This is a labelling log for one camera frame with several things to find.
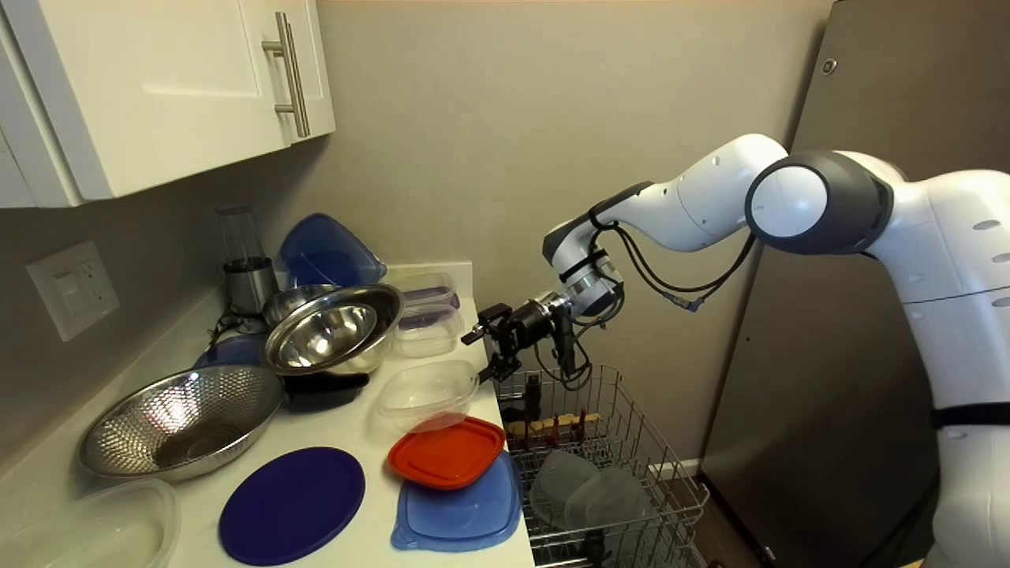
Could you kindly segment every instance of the metal bowl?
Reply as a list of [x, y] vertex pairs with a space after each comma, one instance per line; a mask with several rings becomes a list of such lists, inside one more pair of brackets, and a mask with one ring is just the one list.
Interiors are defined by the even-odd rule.
[[118, 478], [194, 478], [250, 451], [281, 401], [281, 381], [261, 366], [176, 371], [105, 409], [85, 431], [81, 465]]
[[266, 361], [281, 374], [324, 371], [377, 348], [398, 311], [387, 283], [287, 289], [269, 311]]

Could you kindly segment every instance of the refrigerator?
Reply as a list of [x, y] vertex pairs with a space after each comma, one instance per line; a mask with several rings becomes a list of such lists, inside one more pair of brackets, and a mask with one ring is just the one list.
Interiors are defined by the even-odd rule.
[[[1010, 169], [1010, 4], [840, 0], [789, 138], [906, 178]], [[701, 454], [761, 566], [857, 568], [931, 545], [931, 391], [873, 259], [761, 250]]]

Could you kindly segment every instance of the dish rack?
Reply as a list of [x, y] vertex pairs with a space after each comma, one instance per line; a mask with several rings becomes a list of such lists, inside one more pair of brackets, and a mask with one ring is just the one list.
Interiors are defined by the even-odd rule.
[[[703, 568], [695, 530], [710, 492], [642, 415], [621, 374], [593, 370], [580, 389], [536, 371], [498, 384], [507, 451], [524, 483], [524, 516], [536, 566], [546, 568]], [[573, 451], [598, 468], [627, 468], [649, 508], [633, 519], [548, 526], [529, 512], [529, 485], [548, 451]]]

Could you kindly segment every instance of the countertop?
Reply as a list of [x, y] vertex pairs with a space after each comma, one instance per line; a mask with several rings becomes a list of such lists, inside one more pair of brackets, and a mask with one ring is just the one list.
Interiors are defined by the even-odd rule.
[[[478, 323], [471, 264], [450, 262], [461, 293], [463, 325]], [[203, 295], [186, 308], [176, 325], [170, 325], [146, 354], [128, 364], [106, 389], [85, 401], [68, 421], [64, 421], [37, 448], [31, 448], [20, 465], [0, 476], [0, 530], [20, 526], [24, 516], [40, 516], [67, 508], [68, 501], [105, 490], [106, 483], [92, 478], [76, 465], [79, 434], [88, 422], [118, 396], [150, 381], [158, 374], [194, 366], [205, 349], [208, 329], [218, 314], [218, 293]], [[363, 389], [354, 403], [320, 409], [320, 414], [289, 414], [277, 409], [266, 434], [235, 465], [214, 471], [203, 478], [175, 483], [181, 506], [181, 526], [170, 566], [237, 566], [218, 545], [218, 516], [231, 492], [261, 465], [297, 451], [297, 448], [342, 448], [354, 454], [367, 474], [367, 495], [357, 516], [337, 532], [329, 545], [300, 557], [297, 566], [484, 566], [484, 568], [521, 568], [532, 566], [529, 535], [524, 519], [513, 526], [511, 538], [480, 550], [480, 552], [398, 552], [391, 550], [391, 526], [398, 513], [401, 483], [386, 471], [386, 451], [393, 445], [387, 430], [377, 430], [373, 408], [387, 374], [404, 366], [436, 364], [436, 361], [468, 361], [472, 370], [485, 366], [484, 343], [458, 343], [450, 354], [440, 357], [383, 357], [379, 371]], [[480, 384], [471, 408], [471, 415], [503, 422], [493, 384]]]

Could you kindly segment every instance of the white wall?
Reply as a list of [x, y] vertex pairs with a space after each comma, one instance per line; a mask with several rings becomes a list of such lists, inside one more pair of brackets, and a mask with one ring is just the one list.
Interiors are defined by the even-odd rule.
[[[387, 262], [472, 259], [480, 304], [552, 287], [539, 238], [598, 200], [666, 180], [756, 128], [782, 138], [829, 0], [323, 0], [337, 131], [281, 159], [269, 245], [332, 212]], [[696, 454], [742, 307], [736, 278], [696, 314], [631, 282], [589, 339], [645, 414]], [[646, 245], [696, 283], [736, 254]]]

